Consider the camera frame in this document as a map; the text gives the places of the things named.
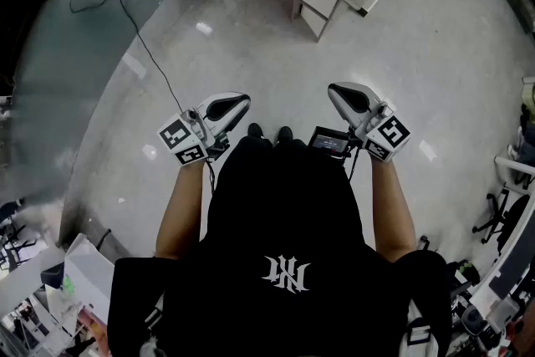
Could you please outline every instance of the floor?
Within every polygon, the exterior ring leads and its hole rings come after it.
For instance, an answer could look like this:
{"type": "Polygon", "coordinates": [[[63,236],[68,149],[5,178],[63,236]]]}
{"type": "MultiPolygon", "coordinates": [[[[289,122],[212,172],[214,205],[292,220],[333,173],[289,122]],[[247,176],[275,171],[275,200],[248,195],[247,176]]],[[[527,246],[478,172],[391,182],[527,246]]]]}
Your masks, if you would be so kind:
{"type": "MultiPolygon", "coordinates": [[[[128,0],[127,7],[141,26],[162,1],[128,0]]],[[[89,119],[134,36],[118,0],[78,14],[70,13],[69,0],[48,0],[28,36],[15,76],[11,160],[0,176],[0,201],[26,196],[24,221],[44,230],[50,242],[59,239],[64,197],[89,119]]]]}
{"type": "MultiPolygon", "coordinates": [[[[305,142],[316,125],[345,130],[328,84],[372,86],[412,132],[395,164],[416,233],[448,261],[475,257],[481,237],[471,227],[498,186],[492,160],[514,140],[521,77],[535,64],[532,41],[506,0],[379,0],[366,18],[342,5],[319,43],[305,23],[289,20],[289,3],[197,0],[178,20],[162,3],[159,19],[167,26],[157,31],[149,20],[145,37],[182,106],[225,90],[251,96],[249,113],[231,134],[234,145],[253,121],[269,138],[289,125],[305,142]]],[[[92,224],[109,227],[126,253],[153,253],[179,170],[156,130],[175,112],[165,81],[134,41],[94,112],[75,167],[68,200],[85,214],[86,232],[92,224]]],[[[374,245],[366,154],[351,184],[366,242],[374,245]]],[[[206,172],[205,189],[203,216],[210,202],[206,172]]]]}

